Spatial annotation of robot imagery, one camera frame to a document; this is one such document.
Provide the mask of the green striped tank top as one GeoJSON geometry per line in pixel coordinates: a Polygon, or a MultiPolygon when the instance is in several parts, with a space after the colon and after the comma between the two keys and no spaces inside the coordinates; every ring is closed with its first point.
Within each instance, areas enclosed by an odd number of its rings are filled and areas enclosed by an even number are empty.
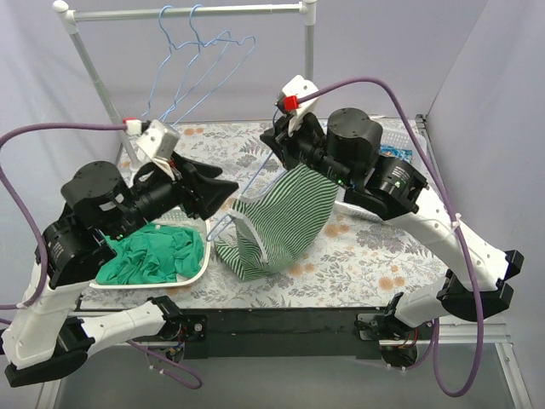
{"type": "Polygon", "coordinates": [[[285,270],[329,220],[337,191],[332,181],[299,164],[262,195],[239,196],[228,211],[236,243],[216,240],[218,258],[242,281],[285,270]]]}

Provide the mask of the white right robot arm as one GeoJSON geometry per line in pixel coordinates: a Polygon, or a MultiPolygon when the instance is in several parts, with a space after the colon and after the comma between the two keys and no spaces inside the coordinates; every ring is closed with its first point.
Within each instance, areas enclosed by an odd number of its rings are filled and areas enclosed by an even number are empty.
{"type": "Polygon", "coordinates": [[[284,115],[260,139],[285,169],[298,164],[317,171],[345,191],[344,199],[405,230],[447,267],[432,285],[394,296],[371,329],[408,337],[419,325],[448,314],[477,321],[475,303],[489,318],[510,307],[508,280],[519,274],[523,255],[501,251],[463,222],[452,222],[446,206],[412,164],[380,152],[382,126],[357,108],[334,111],[322,127],[311,112],[284,115]]]}

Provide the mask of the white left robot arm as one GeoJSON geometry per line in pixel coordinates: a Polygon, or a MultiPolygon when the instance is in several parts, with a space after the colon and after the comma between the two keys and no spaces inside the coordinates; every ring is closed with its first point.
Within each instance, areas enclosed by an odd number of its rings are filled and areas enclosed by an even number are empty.
{"type": "Polygon", "coordinates": [[[207,220],[238,189],[221,168],[173,154],[169,171],[144,165],[132,186],[118,167],[95,161],[61,188],[65,207],[39,233],[31,290],[37,300],[20,309],[1,332],[1,352],[10,386],[17,388],[66,377],[93,354],[138,337],[164,341],[192,337],[197,315],[184,315],[167,296],[102,317],[73,316],[81,293],[116,253],[111,240],[128,238],[173,209],[207,220]]]}

